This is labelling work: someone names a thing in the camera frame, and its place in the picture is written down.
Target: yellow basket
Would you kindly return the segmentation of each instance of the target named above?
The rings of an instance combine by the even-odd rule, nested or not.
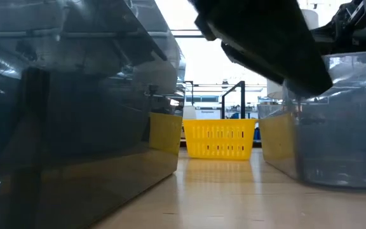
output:
[[[257,120],[183,120],[193,158],[248,160]]]
[[[170,114],[151,113],[149,147],[179,154],[182,117]]]

